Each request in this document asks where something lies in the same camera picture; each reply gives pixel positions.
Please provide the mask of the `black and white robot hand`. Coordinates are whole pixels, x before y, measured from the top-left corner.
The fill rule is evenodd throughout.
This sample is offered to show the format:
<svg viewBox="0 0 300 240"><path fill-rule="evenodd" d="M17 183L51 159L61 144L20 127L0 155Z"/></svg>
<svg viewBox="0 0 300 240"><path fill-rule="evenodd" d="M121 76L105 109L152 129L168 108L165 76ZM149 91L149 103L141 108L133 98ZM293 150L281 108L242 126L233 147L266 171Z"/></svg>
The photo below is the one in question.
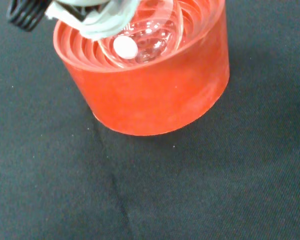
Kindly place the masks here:
<svg viewBox="0 0 300 240"><path fill-rule="evenodd" d="M57 19L97 41L123 30L139 4L139 0L11 0L6 19L25 32L31 32L43 17Z"/></svg>

